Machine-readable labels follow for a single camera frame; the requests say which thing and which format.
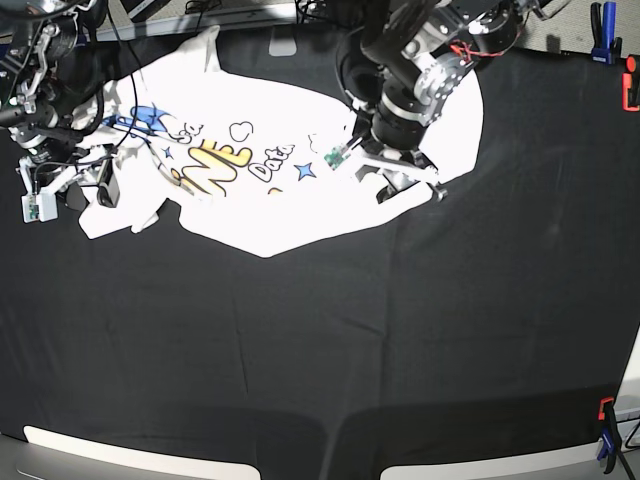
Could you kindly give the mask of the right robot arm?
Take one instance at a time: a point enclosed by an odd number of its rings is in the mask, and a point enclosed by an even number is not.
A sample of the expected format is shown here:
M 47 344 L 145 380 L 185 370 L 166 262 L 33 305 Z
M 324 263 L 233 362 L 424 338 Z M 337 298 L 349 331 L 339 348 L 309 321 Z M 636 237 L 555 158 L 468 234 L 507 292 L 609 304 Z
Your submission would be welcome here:
M 1 4 L 1 22 L 11 29 L 1 53 L 1 127 L 25 153 L 17 172 L 29 222 L 56 216 L 59 203 L 71 206 L 90 187 L 100 206 L 118 204 L 117 146 L 81 144 L 104 118 L 99 60 L 91 59 L 84 88 L 69 86 L 59 73 L 81 37 L 95 51 L 97 28 L 108 13 L 106 1 Z

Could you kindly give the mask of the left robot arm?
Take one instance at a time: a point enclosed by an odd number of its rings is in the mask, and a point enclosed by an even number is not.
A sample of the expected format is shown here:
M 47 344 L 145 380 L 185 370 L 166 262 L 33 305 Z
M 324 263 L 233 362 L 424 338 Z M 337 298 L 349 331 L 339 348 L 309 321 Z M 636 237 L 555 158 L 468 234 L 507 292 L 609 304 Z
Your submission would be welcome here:
M 378 90 L 360 100 L 351 139 L 325 159 L 338 169 L 362 148 L 355 176 L 382 176 L 383 203 L 418 183 L 442 200 L 438 169 L 420 150 L 446 101 L 484 58 L 501 56 L 520 36 L 529 14 L 550 19 L 544 1 L 407 1 L 391 12 L 373 1 L 361 28 L 360 51 L 372 63 Z

